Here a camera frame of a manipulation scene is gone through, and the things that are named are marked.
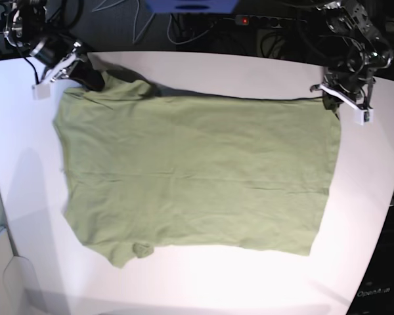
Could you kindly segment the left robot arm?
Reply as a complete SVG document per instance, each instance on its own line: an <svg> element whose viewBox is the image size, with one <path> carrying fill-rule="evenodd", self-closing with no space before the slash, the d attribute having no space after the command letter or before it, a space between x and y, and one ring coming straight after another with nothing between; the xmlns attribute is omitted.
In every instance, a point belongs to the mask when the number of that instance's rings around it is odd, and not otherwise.
<svg viewBox="0 0 394 315"><path fill-rule="evenodd" d="M322 91L327 110L336 113L341 104L346 104L353 110L355 123L371 123L374 76L391 65L393 49L359 1L329 1L318 9L331 31L325 37L342 39L349 50L335 66L325 69L322 83L311 90Z"/></svg>

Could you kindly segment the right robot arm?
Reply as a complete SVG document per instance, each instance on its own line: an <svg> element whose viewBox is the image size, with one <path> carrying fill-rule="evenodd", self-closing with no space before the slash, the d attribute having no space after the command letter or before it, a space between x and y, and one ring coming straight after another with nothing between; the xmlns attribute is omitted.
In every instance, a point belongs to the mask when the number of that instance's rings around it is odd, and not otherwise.
<svg viewBox="0 0 394 315"><path fill-rule="evenodd" d="M47 14L47 3L11 1L3 30L5 39L22 58L28 53L44 65L41 75L33 71L34 98L47 98L51 83L64 79L75 81L90 91L102 91L104 79L88 58L90 47L70 33L81 18L84 2L77 2L71 22L66 21L67 1L61 1L51 15Z"/></svg>

